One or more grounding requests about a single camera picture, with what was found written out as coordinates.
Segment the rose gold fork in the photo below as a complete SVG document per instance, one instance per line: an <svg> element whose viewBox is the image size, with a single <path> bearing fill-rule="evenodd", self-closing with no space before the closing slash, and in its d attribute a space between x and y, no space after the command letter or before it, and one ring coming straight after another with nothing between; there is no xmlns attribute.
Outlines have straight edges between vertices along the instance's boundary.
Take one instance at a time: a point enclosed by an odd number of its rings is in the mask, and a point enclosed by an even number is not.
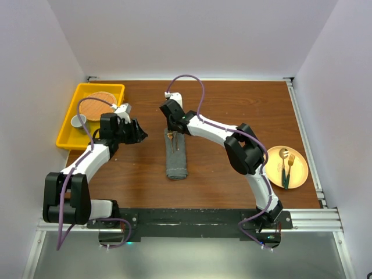
<svg viewBox="0 0 372 279"><path fill-rule="evenodd" d="M171 147L171 151L172 153L174 153L174 149L173 149L173 132L172 131L168 131L167 132L167 137L170 141L170 147Z"/></svg>

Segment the grey cloth napkin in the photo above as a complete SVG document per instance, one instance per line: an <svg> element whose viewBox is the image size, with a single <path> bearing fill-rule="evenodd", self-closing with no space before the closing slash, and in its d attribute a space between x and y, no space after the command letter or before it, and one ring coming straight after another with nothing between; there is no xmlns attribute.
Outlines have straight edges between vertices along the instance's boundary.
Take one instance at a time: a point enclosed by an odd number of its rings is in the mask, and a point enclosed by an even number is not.
<svg viewBox="0 0 372 279"><path fill-rule="evenodd" d="M177 133L179 147L178 151L176 150L176 143L173 137L174 153L172 153L167 132L168 130L165 128L164 139L166 147L166 175L171 180L186 179L188 176L188 170L184 135Z"/></svg>

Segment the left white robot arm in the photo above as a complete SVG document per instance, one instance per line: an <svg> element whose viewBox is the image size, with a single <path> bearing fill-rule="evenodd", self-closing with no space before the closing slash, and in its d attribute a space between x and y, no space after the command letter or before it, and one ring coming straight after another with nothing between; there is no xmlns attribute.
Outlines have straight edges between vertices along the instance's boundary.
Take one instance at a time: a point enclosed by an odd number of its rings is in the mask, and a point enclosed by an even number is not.
<svg viewBox="0 0 372 279"><path fill-rule="evenodd" d="M107 228L120 223L114 200L91 199L88 183L111 160L120 144L136 144L148 135L137 119L126 121L115 113L100 119L98 138L69 167L45 178L42 217L47 223L85 224L100 219Z"/></svg>

